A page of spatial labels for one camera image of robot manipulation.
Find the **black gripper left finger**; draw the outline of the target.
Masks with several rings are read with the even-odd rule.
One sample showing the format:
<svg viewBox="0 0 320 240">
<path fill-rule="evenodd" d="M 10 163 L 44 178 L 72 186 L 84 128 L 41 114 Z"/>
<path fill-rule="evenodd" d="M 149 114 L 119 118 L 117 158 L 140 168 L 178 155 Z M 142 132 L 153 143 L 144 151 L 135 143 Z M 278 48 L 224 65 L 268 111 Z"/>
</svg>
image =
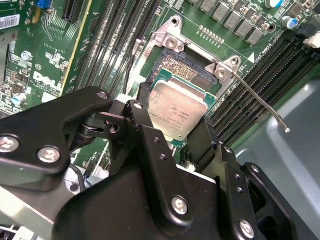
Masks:
<svg viewBox="0 0 320 240">
<path fill-rule="evenodd" d="M 87 87 L 2 119 L 0 184 L 52 191 L 62 182 L 72 151 L 108 139 L 123 145 L 118 165 L 140 162 L 155 223 L 191 226 L 194 209 L 163 133 L 139 101 L 128 101 L 122 115 L 110 113 L 113 103 L 98 87 Z"/>
</svg>

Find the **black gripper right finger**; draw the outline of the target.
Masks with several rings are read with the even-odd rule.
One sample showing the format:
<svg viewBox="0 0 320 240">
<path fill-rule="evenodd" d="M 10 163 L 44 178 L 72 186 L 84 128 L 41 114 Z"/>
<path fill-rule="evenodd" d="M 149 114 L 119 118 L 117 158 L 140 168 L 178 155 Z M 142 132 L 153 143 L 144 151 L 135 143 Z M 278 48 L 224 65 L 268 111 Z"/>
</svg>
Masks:
<svg viewBox="0 0 320 240">
<path fill-rule="evenodd" d="M 256 165 L 237 162 L 234 151 L 219 141 L 210 118 L 202 117 L 187 141 L 197 171 L 217 183 L 224 239 L 298 239 L 288 202 Z"/>
</svg>

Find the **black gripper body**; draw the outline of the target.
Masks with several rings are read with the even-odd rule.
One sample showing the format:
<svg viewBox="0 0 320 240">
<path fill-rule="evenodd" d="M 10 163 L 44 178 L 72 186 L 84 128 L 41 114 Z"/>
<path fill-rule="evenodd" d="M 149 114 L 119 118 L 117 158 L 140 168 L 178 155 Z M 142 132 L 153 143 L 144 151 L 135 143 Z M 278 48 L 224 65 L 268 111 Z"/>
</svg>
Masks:
<svg viewBox="0 0 320 240">
<path fill-rule="evenodd" d="M 195 209 L 182 240 L 232 240 L 234 232 L 212 179 L 182 167 L 178 173 Z M 61 209 L 54 240 L 167 240 L 154 222 L 141 168 L 131 166 L 79 193 Z"/>
</svg>

